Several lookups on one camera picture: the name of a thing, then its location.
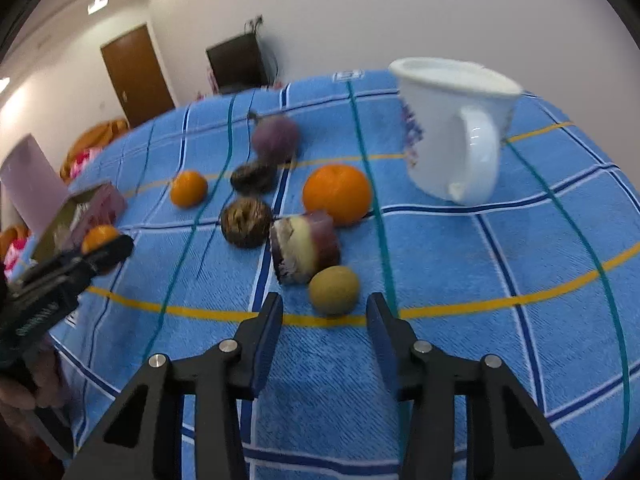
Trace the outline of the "white printed enamel mug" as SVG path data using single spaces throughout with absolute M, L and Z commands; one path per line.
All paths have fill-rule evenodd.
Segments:
M 448 58 L 400 58 L 388 69 L 398 82 L 409 178 L 440 200 L 487 202 L 523 87 L 484 65 Z

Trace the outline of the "purple round turnip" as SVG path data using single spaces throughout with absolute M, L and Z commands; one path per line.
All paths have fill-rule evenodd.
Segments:
M 248 111 L 247 118 L 255 126 L 250 144 L 262 162 L 280 165 L 296 155 L 300 130 L 294 120 L 282 114 L 260 116 L 254 110 Z

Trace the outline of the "brown wooden door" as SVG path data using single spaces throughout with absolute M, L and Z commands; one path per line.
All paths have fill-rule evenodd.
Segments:
M 142 24 L 104 44 L 101 54 L 131 128 L 175 108 L 148 26 Z

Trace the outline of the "blue plaid towel cloth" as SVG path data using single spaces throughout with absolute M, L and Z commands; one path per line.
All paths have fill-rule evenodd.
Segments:
M 110 182 L 126 198 L 125 264 L 97 278 L 51 332 L 82 445 L 149 352 L 194 356 L 230 337 L 279 289 L 267 246 L 220 232 L 230 176 L 250 158 L 249 110 L 283 113 L 302 132 L 295 165 L 266 201 L 303 211 L 326 164 L 369 174 L 378 206 L 341 230 L 342 261 L 363 295 L 382 292 L 416 334 L 468 359 L 501 356 L 585 479 L 602 479 L 639 429 L 639 194 L 619 166 L 552 104 L 516 104 L 497 187 L 474 208 L 409 179 L 394 77 L 337 73 L 178 108 L 109 145 L 74 181 Z M 171 203 L 184 170 L 204 200 Z

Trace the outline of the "ceiling light fixture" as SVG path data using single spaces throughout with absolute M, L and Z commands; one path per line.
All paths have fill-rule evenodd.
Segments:
M 87 6 L 87 13 L 89 15 L 96 14 L 108 6 L 110 0 L 93 0 Z

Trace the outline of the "black flat television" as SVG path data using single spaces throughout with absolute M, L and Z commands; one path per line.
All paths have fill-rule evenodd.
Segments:
M 254 32 L 209 47 L 206 55 L 221 94 L 270 85 L 270 78 Z

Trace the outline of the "orange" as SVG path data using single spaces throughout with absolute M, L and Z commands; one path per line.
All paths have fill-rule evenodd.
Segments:
M 373 191 L 367 176 L 344 164 L 324 165 L 307 178 L 302 202 L 306 212 L 324 211 L 334 226 L 352 226 L 369 211 Z
M 188 209 L 200 204 L 207 192 L 208 182 L 199 172 L 184 170 L 172 180 L 170 200 L 175 206 Z
M 119 237 L 119 230 L 110 224 L 100 224 L 87 232 L 80 245 L 81 252 L 87 255 Z

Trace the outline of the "orange brown sofa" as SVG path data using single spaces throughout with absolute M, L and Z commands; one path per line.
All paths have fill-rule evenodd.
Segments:
M 58 174 L 61 179 L 69 184 L 74 180 L 72 167 L 78 157 L 89 150 L 102 150 L 108 144 L 124 136 L 130 127 L 126 118 L 117 118 L 100 122 L 85 131 L 72 145 L 62 162 Z

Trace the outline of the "dark brown rough bulb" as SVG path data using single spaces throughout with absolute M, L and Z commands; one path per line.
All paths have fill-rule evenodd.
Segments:
M 224 208 L 220 223 L 228 243 L 239 248 L 256 248 L 269 236 L 272 211 L 259 198 L 241 196 Z

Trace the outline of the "cut purple taro piece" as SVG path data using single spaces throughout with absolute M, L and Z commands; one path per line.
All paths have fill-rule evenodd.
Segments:
M 324 211 L 274 220 L 269 239 L 274 274 L 281 285 L 308 284 L 320 271 L 341 263 L 333 219 Z

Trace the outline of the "pink floral cushion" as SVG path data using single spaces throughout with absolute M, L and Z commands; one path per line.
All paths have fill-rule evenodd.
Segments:
M 100 148 L 86 148 L 78 153 L 70 163 L 70 180 L 75 180 L 101 152 Z

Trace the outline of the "pink tin storage box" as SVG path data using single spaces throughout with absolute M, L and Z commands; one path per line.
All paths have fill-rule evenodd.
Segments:
M 126 209 L 124 196 L 110 182 L 70 192 L 30 134 L 3 152 L 1 186 L 32 231 L 35 262 L 78 248 L 91 229 L 115 224 Z

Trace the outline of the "white wall power socket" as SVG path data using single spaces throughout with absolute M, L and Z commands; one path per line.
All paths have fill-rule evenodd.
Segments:
M 264 18 L 262 17 L 262 14 L 256 15 L 254 18 L 250 18 L 244 24 L 244 32 L 246 32 L 247 34 L 249 32 L 251 34 L 254 34 L 255 32 L 258 31 L 258 28 L 262 26 L 263 22 L 264 22 Z

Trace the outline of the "dark brown flat bulb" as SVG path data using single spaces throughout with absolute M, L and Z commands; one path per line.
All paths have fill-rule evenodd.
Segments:
M 276 166 L 254 160 L 233 170 L 230 183 L 242 195 L 266 194 L 276 185 L 277 173 Z

